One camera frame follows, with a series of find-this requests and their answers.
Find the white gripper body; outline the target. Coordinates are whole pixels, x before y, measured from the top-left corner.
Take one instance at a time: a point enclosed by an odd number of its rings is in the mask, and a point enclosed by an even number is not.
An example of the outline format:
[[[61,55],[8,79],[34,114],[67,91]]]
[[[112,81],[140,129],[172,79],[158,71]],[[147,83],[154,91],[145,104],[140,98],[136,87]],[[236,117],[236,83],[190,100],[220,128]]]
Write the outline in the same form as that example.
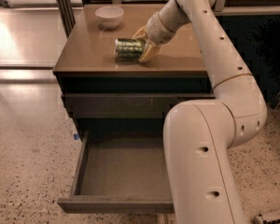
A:
[[[162,23],[158,12],[148,20],[146,33],[147,38],[156,45],[167,44],[175,36],[175,33]]]

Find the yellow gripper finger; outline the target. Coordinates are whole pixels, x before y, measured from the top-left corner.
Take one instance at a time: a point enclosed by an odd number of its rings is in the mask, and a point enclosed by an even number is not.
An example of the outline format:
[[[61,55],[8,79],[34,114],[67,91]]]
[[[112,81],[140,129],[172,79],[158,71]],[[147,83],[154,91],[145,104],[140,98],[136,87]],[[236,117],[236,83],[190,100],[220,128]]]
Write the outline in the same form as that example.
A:
[[[161,47],[150,40],[143,40],[144,47],[143,52],[138,61],[140,63],[147,63],[150,61],[155,55],[158,54]]]
[[[147,39],[147,27],[142,26],[134,35],[133,39],[146,40]]]

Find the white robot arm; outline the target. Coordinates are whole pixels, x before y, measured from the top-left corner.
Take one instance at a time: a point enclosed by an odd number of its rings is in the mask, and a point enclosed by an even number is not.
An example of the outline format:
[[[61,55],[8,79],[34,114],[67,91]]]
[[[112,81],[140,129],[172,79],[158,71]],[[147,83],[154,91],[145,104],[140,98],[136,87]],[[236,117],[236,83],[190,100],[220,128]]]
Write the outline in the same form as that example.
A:
[[[149,61],[190,22],[196,34],[212,100],[175,105],[166,115],[163,146],[177,224],[246,224],[227,150],[264,126],[267,107],[250,70],[217,21],[215,0],[170,0],[136,37]]]

